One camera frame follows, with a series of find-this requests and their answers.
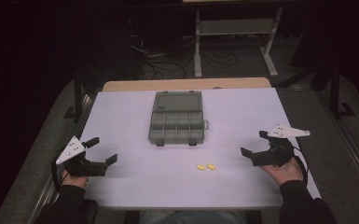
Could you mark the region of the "person's right hand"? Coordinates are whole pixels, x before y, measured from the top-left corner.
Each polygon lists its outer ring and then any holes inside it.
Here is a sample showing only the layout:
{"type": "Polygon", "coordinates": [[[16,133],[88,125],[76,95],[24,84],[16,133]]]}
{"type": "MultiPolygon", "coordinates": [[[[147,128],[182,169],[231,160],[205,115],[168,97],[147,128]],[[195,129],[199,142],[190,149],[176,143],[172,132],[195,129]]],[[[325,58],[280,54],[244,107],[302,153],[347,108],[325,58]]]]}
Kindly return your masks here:
{"type": "Polygon", "coordinates": [[[273,165],[261,166],[261,169],[269,174],[278,186],[287,181],[302,180],[303,174],[295,158],[281,167],[273,165]]]}

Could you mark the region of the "black metal stand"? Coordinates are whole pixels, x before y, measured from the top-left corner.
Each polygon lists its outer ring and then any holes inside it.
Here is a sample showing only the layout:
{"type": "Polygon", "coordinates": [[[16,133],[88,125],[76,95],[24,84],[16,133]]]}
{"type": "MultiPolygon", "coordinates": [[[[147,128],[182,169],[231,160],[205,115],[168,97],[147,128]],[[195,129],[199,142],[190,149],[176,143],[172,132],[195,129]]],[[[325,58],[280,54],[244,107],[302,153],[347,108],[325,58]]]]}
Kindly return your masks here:
{"type": "Polygon", "coordinates": [[[340,90],[340,69],[338,64],[326,58],[315,65],[316,76],[311,83],[311,88],[316,91],[323,91],[327,84],[330,84],[328,108],[332,115],[341,120],[342,117],[353,117],[355,113],[348,103],[339,100],[340,90]]]}
{"type": "Polygon", "coordinates": [[[74,104],[69,106],[65,112],[65,119],[73,119],[78,122],[83,114],[84,107],[88,101],[88,94],[84,89],[79,73],[74,77],[74,104]]]}

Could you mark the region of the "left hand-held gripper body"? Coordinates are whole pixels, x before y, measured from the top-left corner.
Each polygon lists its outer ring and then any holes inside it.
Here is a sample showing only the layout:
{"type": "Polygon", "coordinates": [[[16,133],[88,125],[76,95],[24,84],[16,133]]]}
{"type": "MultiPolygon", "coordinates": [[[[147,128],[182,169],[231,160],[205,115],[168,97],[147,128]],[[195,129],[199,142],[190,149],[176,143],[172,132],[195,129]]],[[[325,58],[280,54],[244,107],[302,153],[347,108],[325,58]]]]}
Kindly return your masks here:
{"type": "Polygon", "coordinates": [[[107,166],[105,162],[94,162],[86,159],[86,148],[76,136],[73,136],[63,151],[55,160],[57,165],[64,165],[64,169],[71,176],[105,176],[107,166]]]}

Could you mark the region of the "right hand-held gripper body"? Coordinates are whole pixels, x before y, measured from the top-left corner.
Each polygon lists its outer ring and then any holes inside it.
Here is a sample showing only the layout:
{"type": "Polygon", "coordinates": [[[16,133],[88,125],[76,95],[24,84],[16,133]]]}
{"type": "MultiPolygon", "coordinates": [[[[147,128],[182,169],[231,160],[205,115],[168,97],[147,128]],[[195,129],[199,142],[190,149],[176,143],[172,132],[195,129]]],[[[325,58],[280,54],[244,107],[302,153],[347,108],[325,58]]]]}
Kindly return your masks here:
{"type": "Polygon", "coordinates": [[[254,166],[277,165],[283,166],[294,156],[294,146],[289,141],[291,137],[310,136],[309,131],[304,131],[282,125],[275,126],[271,131],[266,131],[270,140],[269,149],[262,152],[253,152],[255,159],[252,161],[254,166]]]}

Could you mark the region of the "white metal desk frame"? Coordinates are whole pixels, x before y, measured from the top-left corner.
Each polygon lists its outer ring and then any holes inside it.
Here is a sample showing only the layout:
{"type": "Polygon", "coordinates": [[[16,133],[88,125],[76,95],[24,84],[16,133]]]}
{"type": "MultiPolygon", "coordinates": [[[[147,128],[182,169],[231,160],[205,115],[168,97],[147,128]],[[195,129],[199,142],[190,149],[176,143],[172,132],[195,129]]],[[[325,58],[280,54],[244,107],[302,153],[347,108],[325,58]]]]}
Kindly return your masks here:
{"type": "Polygon", "coordinates": [[[203,21],[200,18],[200,12],[197,11],[194,53],[195,77],[202,77],[200,61],[200,38],[202,36],[208,35],[267,35],[267,43],[260,48],[260,52],[262,54],[264,63],[268,68],[269,75],[271,77],[277,77],[278,71],[275,68],[269,52],[279,27],[282,14],[283,7],[278,7],[275,11],[275,15],[272,18],[203,21]]]}

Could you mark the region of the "person's left hand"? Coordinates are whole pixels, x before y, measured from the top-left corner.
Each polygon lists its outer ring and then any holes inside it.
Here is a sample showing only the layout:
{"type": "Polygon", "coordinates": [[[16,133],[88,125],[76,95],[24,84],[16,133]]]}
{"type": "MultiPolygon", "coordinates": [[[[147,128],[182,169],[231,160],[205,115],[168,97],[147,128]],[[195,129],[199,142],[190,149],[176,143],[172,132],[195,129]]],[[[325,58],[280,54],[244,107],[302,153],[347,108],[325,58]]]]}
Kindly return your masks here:
{"type": "Polygon", "coordinates": [[[87,176],[71,176],[66,170],[62,172],[62,185],[75,186],[84,189],[89,182],[87,176]]]}

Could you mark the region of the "grey plastic organizer box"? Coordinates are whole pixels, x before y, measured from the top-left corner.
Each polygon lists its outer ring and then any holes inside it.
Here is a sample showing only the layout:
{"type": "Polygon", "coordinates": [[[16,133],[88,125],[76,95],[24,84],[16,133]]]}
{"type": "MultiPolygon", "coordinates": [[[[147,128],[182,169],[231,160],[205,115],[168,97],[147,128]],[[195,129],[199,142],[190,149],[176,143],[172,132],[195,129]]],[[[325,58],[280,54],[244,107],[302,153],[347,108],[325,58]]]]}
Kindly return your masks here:
{"type": "Polygon", "coordinates": [[[148,133],[152,145],[200,145],[205,138],[204,130],[200,91],[156,93],[148,133]]]}

